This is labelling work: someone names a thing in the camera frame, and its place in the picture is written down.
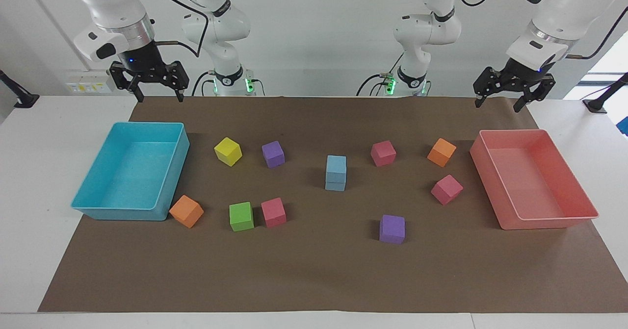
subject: robotic arm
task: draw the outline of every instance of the robotic arm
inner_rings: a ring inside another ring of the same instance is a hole
[[[139,83],[161,83],[175,90],[179,101],[189,79],[182,64],[166,65],[155,43],[155,32],[139,0],[83,0],[92,15],[92,25],[74,39],[78,50],[92,61],[117,54],[109,71],[121,90],[142,102]],[[124,74],[131,77],[129,81]]]
[[[507,50],[504,69],[485,68],[473,83],[478,108],[491,94],[523,92],[514,105],[519,112],[527,103],[542,101],[556,84],[549,70],[565,58],[585,36],[591,23],[614,0],[527,0],[538,3],[527,30]]]
[[[404,49],[401,65],[394,73],[396,93],[401,92],[404,96],[420,95],[431,60],[431,55],[422,46],[449,45],[460,37],[462,25],[455,15],[454,2],[425,0],[431,14],[404,16],[395,26],[395,39]]]
[[[211,57],[216,76],[214,91],[217,95],[253,95],[251,74],[240,63],[236,49],[227,41],[237,41],[249,36],[251,23],[246,15],[231,5],[230,0],[196,0],[204,7],[209,25],[203,49]],[[198,44],[204,29],[204,18],[190,14],[183,19],[186,37]]]

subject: brown paper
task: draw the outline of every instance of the brown paper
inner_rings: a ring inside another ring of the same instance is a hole
[[[512,103],[147,97],[131,120],[185,124],[175,201],[186,194],[205,214],[192,229],[83,216],[40,311],[628,311],[628,284],[591,222],[499,228],[469,148],[480,129],[536,128]],[[213,152],[226,136],[244,153],[232,168]],[[445,168],[426,159],[439,137],[458,147]],[[274,140],[287,162],[270,170],[261,146]],[[370,147],[384,140],[397,160],[377,168]],[[345,192],[324,190],[328,154],[347,156]],[[449,174],[465,189],[442,206],[430,190]],[[276,197],[288,222],[265,228],[260,203]],[[236,202],[253,204],[255,229],[231,231]],[[377,240],[383,214],[406,218],[403,244]]]

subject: cube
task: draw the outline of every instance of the cube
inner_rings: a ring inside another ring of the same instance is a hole
[[[438,139],[436,144],[434,144],[434,147],[428,155],[428,159],[430,159],[431,162],[437,164],[438,166],[444,167],[449,159],[451,159],[451,155],[453,155],[454,151],[456,151],[455,145],[449,143],[445,139],[440,138]]]
[[[253,209],[250,202],[240,202],[229,206],[229,224],[233,231],[251,230],[253,224]]]
[[[264,213],[266,227],[275,227],[286,222],[286,211],[283,208],[281,198],[262,202],[262,213]]]
[[[370,157],[373,158],[375,166],[379,167],[394,163],[397,152],[393,148],[393,144],[386,140],[373,144],[373,147],[370,149]]]
[[[262,145],[262,154],[268,168],[276,168],[286,162],[283,149],[278,141]]]
[[[452,175],[447,175],[437,182],[434,188],[432,188],[431,193],[441,204],[447,205],[451,200],[454,200],[463,189],[462,185]]]
[[[326,183],[347,182],[347,157],[327,155],[327,168],[325,170]]]
[[[325,182],[325,190],[329,191],[345,191],[346,183]]]
[[[218,160],[226,163],[229,167],[236,164],[237,161],[240,160],[240,157],[242,157],[240,145],[228,137],[222,139],[213,150],[216,152]]]
[[[379,240],[386,243],[402,244],[406,238],[406,219],[400,216],[384,215],[379,222]]]
[[[201,215],[203,215],[203,209],[197,202],[186,195],[182,195],[172,208],[170,208],[170,215],[181,224],[191,228],[196,221],[200,219]]]

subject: power outlet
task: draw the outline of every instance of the power outlet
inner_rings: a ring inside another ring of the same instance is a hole
[[[113,78],[102,70],[72,73],[65,85],[75,94],[111,94],[116,89]]]

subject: purple cube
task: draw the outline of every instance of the purple cube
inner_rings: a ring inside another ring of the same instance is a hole
[[[278,141],[262,145],[262,153],[264,154],[264,160],[266,160],[268,168],[276,168],[286,161],[286,157]]]
[[[379,223],[379,240],[401,244],[406,238],[406,220],[400,216],[384,215]]]

